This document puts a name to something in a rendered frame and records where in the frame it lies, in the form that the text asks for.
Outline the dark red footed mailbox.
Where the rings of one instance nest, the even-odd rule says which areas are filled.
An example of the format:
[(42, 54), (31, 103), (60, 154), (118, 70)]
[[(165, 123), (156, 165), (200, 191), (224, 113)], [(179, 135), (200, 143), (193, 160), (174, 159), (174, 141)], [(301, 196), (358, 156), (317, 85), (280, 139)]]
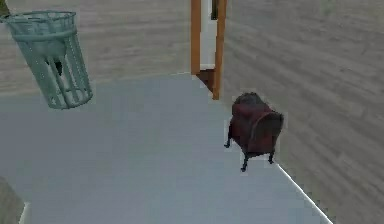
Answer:
[(247, 170), (248, 160), (268, 154), (273, 164), (276, 143), (282, 132), (284, 115), (272, 109), (256, 92), (245, 92), (232, 104), (225, 148), (231, 141), (241, 148), (244, 160), (241, 171)]

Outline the orange wooden door frame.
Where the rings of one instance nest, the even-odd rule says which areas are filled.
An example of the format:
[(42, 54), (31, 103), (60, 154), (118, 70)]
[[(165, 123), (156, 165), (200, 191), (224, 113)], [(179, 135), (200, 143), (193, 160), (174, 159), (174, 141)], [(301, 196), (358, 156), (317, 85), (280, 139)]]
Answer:
[(190, 0), (191, 74), (220, 97), (227, 0)]

